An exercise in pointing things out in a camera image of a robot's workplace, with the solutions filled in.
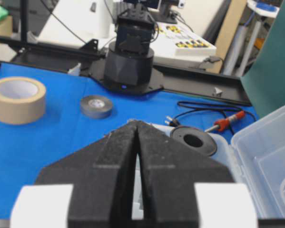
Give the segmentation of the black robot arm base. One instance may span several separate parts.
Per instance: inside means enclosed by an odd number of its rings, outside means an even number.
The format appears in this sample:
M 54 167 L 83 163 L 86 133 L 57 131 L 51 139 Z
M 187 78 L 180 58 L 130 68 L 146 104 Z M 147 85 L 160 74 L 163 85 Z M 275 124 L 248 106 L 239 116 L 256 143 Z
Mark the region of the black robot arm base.
M 132 7 L 118 14 L 117 37 L 110 42 L 105 58 L 91 64 L 89 75 L 107 90 L 143 95 L 162 90 L 163 74 L 153 67 L 150 47 L 158 25 L 149 12 L 159 0 L 131 0 Z

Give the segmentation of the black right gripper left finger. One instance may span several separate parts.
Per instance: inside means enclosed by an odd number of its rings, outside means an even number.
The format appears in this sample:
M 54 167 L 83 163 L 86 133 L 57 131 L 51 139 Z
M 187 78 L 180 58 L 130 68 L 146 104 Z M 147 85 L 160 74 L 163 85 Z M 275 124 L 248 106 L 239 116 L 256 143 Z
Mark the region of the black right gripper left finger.
M 131 220 L 137 122 L 42 168 L 36 185 L 73 184 L 69 228 L 124 228 Z

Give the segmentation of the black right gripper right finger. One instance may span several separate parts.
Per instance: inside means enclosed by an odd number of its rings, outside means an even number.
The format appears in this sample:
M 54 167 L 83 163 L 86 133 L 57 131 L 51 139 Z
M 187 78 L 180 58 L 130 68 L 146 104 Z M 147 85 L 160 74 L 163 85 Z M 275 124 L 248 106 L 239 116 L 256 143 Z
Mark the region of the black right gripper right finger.
M 194 184 L 233 183 L 231 172 L 145 122 L 137 134 L 145 217 L 155 228 L 197 228 Z

